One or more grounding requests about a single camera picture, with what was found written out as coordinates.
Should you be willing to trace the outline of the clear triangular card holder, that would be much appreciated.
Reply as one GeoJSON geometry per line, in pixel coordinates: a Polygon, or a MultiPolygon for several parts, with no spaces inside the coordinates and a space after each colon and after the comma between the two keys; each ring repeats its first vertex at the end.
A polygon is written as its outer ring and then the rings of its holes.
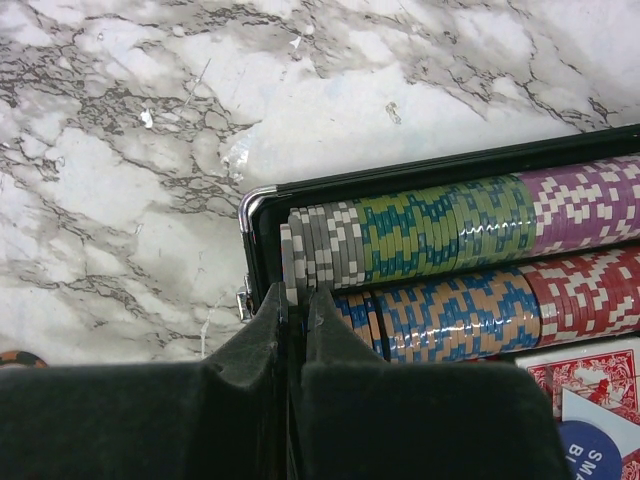
{"type": "Polygon", "coordinates": [[[562,420],[582,421],[606,433],[618,447],[622,457],[639,448],[639,425],[580,395],[562,390],[562,420]]]}

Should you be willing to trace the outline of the blue small blind button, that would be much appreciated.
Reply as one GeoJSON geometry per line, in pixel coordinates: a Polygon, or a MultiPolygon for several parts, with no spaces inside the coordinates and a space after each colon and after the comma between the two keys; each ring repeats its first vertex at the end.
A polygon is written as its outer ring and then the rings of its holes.
{"type": "Polygon", "coordinates": [[[573,479],[621,479],[622,456],[605,432],[589,423],[571,420],[559,424],[559,433],[573,479]]]}

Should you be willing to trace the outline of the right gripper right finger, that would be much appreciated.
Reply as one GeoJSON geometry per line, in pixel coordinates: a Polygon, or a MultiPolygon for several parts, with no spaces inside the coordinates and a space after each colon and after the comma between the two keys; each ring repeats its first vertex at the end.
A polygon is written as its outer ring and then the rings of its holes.
{"type": "Polygon", "coordinates": [[[310,306],[299,435],[308,479],[566,479],[550,402],[502,362],[391,364],[310,306]]]}

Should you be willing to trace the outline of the brown 100 poker chip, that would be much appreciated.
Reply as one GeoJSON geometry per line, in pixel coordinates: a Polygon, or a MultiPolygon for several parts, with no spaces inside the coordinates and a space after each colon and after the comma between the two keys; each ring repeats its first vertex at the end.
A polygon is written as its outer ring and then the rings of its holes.
{"type": "Polygon", "coordinates": [[[39,356],[22,350],[12,350],[0,354],[0,367],[46,368],[47,363],[39,356]]]}

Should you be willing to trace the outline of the white 1 poker chip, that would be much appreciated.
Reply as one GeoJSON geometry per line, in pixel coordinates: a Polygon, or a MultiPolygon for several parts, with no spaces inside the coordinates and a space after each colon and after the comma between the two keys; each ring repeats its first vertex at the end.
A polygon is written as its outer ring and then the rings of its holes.
{"type": "Polygon", "coordinates": [[[294,212],[290,213],[288,217],[288,224],[292,232],[294,275],[298,302],[300,305],[304,305],[307,297],[307,262],[300,215],[294,212]]]}
{"type": "Polygon", "coordinates": [[[287,223],[281,224],[280,242],[281,242],[281,263],[283,281],[286,287],[286,297],[290,305],[298,304],[297,289],[295,283],[294,254],[293,241],[290,226],[287,223]]]}

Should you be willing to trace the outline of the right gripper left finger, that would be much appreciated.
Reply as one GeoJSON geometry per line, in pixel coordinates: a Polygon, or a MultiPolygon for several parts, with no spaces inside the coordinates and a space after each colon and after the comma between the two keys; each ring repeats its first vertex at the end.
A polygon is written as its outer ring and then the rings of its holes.
{"type": "Polygon", "coordinates": [[[256,316],[195,362],[5,369],[5,479],[282,479],[288,308],[256,316]]]}

